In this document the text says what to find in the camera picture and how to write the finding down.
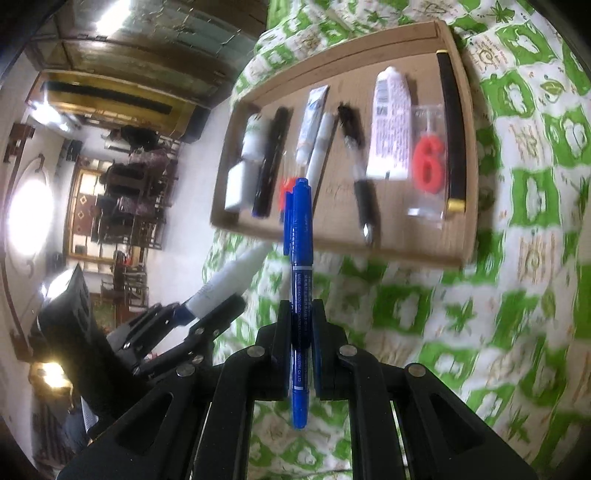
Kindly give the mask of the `white grey marker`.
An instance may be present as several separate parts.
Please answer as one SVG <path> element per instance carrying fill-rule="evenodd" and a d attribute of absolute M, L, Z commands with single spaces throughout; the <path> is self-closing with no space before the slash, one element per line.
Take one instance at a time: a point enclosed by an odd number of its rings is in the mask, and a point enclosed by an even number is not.
<path fill-rule="evenodd" d="M 332 142 L 332 132 L 335 127 L 335 114 L 325 113 L 322 115 L 318 135 L 315 139 L 314 148 L 311 151 L 311 160 L 308 163 L 307 179 L 312 191 L 318 189 L 320 185 L 322 170 L 324 169 L 325 159 L 329 153 L 329 147 Z"/>

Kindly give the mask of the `black stick gold end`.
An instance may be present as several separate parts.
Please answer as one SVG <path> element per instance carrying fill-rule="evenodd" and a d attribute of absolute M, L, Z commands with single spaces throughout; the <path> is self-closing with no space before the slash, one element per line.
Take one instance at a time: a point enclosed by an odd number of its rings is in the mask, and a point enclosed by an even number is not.
<path fill-rule="evenodd" d="M 444 100 L 447 135 L 449 213 L 464 213 L 467 195 L 467 159 L 464 116 L 460 91 L 451 57 L 447 50 L 436 53 Z"/>

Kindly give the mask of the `red cap clear pen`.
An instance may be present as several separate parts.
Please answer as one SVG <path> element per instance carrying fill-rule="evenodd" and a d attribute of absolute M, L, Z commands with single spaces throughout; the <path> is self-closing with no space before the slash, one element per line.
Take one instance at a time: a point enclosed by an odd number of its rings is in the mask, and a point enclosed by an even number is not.
<path fill-rule="evenodd" d="M 296 177 L 287 177 L 280 183 L 280 223 L 284 222 L 284 215 L 286 214 L 287 194 L 293 192 L 296 181 Z"/>

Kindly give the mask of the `white pill bottle green label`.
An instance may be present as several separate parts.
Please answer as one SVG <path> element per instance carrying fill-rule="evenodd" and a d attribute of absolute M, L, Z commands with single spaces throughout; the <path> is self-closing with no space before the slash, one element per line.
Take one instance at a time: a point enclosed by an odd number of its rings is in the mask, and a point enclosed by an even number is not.
<path fill-rule="evenodd" d="M 249 161 L 263 159 L 267 130 L 269 130 L 269 119 L 260 113 L 249 116 L 245 126 L 245 135 L 242 138 L 243 159 Z"/>

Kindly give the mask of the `brown cardboard tray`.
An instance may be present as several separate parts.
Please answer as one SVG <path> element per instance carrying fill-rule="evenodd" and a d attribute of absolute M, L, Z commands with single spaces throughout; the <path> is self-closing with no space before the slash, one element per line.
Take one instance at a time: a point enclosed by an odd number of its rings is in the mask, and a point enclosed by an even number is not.
<path fill-rule="evenodd" d="M 477 147 L 451 28 L 394 27 L 315 54 L 238 101 L 211 223 L 315 248 L 456 269 L 475 248 Z"/>

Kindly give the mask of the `white blue ointment tube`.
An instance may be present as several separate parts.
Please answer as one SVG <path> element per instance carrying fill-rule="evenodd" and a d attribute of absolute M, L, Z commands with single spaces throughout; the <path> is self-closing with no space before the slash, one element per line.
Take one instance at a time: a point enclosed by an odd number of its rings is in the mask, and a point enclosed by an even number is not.
<path fill-rule="evenodd" d="M 315 138 L 325 109 L 325 100 L 329 92 L 328 85 L 322 85 L 310 91 L 304 115 L 301 119 L 301 129 L 298 132 L 295 162 L 298 166 L 305 166 L 311 159 L 311 152 L 315 145 Z"/>

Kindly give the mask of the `white usb charger plug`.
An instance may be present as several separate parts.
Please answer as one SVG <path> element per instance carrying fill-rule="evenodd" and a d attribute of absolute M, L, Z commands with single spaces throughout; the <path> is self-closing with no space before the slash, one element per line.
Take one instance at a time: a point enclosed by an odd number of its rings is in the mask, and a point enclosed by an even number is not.
<path fill-rule="evenodd" d="M 256 183 L 259 179 L 259 165 L 249 160 L 242 160 L 228 171 L 224 210 L 239 212 L 252 208 Z"/>

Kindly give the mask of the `seated people at table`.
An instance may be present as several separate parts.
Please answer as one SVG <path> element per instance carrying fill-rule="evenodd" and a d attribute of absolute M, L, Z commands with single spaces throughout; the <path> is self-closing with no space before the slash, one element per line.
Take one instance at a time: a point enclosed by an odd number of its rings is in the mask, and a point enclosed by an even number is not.
<path fill-rule="evenodd" d="M 128 155 L 98 177 L 104 193 L 96 200 L 90 238 L 99 244 L 159 250 L 177 180 L 178 144 L 132 125 L 110 130 L 106 139 L 126 144 Z"/>

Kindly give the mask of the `black marker blue end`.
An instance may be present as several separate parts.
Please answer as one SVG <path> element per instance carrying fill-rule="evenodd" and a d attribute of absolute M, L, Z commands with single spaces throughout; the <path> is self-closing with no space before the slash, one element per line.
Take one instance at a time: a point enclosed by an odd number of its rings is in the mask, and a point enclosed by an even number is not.
<path fill-rule="evenodd" d="M 274 185 L 276 174 L 279 170 L 280 159 L 283 155 L 283 144 L 290 125 L 290 110 L 281 106 L 276 110 L 273 121 L 270 124 L 270 133 L 266 140 L 263 162 L 259 169 L 259 178 L 256 182 L 256 193 L 252 205 L 252 216 L 267 218 L 270 216 L 270 208 L 273 203 Z"/>

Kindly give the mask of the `wooden glass door cabinet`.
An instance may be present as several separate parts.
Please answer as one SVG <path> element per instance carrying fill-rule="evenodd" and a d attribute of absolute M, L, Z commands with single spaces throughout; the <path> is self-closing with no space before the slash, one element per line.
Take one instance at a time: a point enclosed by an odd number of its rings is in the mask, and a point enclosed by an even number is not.
<path fill-rule="evenodd" d="M 266 1 L 61 1 L 28 42 L 27 102 L 197 141 L 266 30 Z"/>

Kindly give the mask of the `red number candle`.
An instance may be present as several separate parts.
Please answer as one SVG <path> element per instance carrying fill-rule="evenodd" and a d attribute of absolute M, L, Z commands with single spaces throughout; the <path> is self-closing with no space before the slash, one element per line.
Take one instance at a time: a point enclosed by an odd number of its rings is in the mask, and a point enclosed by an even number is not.
<path fill-rule="evenodd" d="M 444 106 L 417 105 L 412 113 L 408 215 L 442 223 L 447 201 L 448 144 Z"/>

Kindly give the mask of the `white spray bottle red label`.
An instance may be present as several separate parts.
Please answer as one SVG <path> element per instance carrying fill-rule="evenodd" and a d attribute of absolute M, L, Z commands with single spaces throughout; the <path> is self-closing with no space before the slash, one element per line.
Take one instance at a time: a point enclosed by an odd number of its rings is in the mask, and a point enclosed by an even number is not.
<path fill-rule="evenodd" d="M 224 265 L 197 293 L 178 306 L 177 318 L 183 324 L 204 318 L 232 295 L 242 295 L 252 278 L 263 267 L 273 246 L 263 242 Z"/>

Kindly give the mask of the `blue marker pen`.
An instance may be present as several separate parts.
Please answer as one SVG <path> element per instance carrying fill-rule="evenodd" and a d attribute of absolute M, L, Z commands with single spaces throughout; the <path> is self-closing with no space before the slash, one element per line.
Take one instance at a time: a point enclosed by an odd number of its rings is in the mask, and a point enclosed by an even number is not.
<path fill-rule="evenodd" d="M 287 194 L 283 222 L 283 254 L 290 258 L 291 412 L 295 429 L 308 423 L 308 355 L 311 347 L 312 199 L 311 186 L 297 178 Z"/>

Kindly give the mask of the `black clear gel pen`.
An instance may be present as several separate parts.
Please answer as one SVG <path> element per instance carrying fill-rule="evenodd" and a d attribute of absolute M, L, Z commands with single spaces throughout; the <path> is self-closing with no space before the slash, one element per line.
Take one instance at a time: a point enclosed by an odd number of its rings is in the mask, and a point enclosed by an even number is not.
<path fill-rule="evenodd" d="M 365 143 L 359 113 L 348 103 L 339 103 L 338 117 L 346 152 L 353 162 L 353 193 L 363 241 L 373 248 L 379 239 L 380 219 L 374 184 L 366 174 Z"/>

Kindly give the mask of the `pink rose hand cream tube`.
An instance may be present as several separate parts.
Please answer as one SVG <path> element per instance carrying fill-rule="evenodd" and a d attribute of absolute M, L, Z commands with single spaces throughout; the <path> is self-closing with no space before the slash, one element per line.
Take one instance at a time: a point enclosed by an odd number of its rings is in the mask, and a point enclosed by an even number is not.
<path fill-rule="evenodd" d="M 412 99 L 405 75 L 390 66 L 377 76 L 374 90 L 370 151 L 366 174 L 370 179 L 406 180 L 413 140 Z"/>

